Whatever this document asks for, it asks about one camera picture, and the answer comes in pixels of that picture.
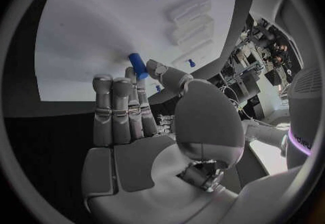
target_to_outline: vent grille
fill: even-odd
[[[319,92],[322,89],[322,78],[318,68],[307,70],[295,84],[295,92],[299,94]]]

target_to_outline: purple light ring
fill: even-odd
[[[308,155],[308,156],[311,154],[311,151],[310,151],[307,147],[303,146],[301,143],[299,143],[299,142],[297,141],[297,139],[294,137],[294,134],[293,134],[291,128],[289,128],[288,136],[289,136],[289,139],[290,139],[291,143],[292,143],[292,144],[293,144],[293,145],[294,145],[298,150],[302,151],[305,155]]]

